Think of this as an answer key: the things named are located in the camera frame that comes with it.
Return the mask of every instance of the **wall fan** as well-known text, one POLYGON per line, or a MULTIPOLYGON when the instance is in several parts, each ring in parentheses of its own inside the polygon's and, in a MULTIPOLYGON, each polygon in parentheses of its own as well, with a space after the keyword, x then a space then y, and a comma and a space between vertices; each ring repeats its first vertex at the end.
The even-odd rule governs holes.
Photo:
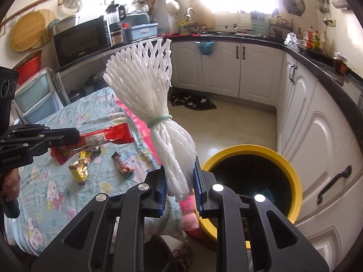
POLYGON ((284 0, 284 6, 288 13, 301 16, 305 12, 303 0, 284 0))

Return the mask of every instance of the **yellow trash bin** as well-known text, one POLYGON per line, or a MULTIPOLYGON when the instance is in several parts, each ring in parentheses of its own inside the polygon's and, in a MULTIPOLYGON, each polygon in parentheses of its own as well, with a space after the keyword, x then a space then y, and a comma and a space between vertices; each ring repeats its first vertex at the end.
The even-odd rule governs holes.
MULTIPOLYGON (((295 223, 302 203, 300 179, 290 163, 277 152, 258 145, 235 145, 213 155, 203 170, 235 193, 252 197, 264 194, 295 223)), ((216 220, 199 217, 202 229, 217 240, 216 220)))

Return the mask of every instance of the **microwave oven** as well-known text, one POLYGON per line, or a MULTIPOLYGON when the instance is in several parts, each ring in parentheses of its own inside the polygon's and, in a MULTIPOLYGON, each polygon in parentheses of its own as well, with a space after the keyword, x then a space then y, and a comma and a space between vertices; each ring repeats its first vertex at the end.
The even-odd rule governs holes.
POLYGON ((112 47, 110 27, 103 16, 73 26, 53 36, 59 68, 112 47))

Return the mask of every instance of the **red bucket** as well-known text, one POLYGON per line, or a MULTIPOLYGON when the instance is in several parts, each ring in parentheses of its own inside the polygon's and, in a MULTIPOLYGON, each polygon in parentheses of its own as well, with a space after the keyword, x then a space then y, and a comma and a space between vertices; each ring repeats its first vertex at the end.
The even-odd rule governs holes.
POLYGON ((19 79, 18 85, 22 85, 28 79, 30 79, 33 75, 35 75, 41 69, 41 55, 35 56, 30 59, 26 63, 24 63, 21 67, 17 69, 19 71, 19 79))

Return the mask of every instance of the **white foam netting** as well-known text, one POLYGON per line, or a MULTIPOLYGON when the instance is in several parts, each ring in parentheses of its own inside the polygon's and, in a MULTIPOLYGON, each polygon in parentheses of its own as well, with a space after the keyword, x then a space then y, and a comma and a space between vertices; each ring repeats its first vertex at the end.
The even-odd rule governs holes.
MULTIPOLYGON (((170 42, 153 47, 147 42, 116 52, 107 61, 103 78, 116 96, 134 115, 149 123, 169 114, 167 94, 171 87, 172 66, 170 42)), ((150 130, 156 153, 165 168, 168 195, 176 201, 193 194, 193 168, 196 159, 195 143, 190 134, 177 122, 166 119, 150 130)))

